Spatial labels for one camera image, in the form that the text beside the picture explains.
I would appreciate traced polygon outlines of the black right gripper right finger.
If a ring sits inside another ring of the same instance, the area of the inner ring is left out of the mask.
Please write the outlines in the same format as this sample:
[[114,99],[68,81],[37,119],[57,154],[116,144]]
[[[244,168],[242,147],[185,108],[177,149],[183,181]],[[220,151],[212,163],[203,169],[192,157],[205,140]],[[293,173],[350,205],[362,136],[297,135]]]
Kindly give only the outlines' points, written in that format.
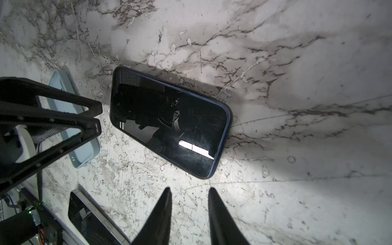
[[208,193],[208,212],[212,245],[249,245],[215,188]]

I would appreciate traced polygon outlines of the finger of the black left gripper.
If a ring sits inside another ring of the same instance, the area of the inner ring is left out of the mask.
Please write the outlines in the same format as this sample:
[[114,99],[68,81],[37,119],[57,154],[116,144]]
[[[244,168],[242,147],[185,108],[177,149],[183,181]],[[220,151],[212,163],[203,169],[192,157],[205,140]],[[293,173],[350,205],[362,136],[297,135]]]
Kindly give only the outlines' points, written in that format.
[[[24,125],[49,130],[40,143],[35,144],[36,155],[15,163],[16,144],[13,129]],[[60,133],[66,129],[79,129],[80,133],[63,140]],[[1,102],[1,193],[15,188],[45,167],[80,146],[101,135],[100,121],[82,113],[73,114],[27,105]]]
[[46,97],[88,108],[82,114],[95,117],[103,113],[102,103],[35,82],[27,78],[1,77],[1,101],[36,106],[36,97]]

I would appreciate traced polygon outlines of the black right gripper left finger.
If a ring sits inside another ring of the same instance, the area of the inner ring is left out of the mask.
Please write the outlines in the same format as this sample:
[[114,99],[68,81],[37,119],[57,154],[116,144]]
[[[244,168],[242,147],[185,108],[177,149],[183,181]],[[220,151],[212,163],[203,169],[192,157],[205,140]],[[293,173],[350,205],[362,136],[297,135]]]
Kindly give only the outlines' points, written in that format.
[[170,238],[172,193],[165,188],[132,245],[168,245]]

